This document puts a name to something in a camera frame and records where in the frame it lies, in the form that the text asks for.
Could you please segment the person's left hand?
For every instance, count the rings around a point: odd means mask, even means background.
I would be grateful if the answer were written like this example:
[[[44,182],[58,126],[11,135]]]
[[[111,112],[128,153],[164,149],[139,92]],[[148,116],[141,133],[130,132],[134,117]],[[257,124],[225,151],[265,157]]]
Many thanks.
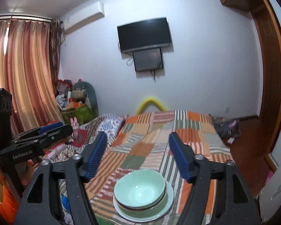
[[[38,165],[34,164],[32,160],[26,161],[26,169],[22,175],[21,182],[24,186],[27,186],[30,180],[33,177],[34,172],[36,171]]]

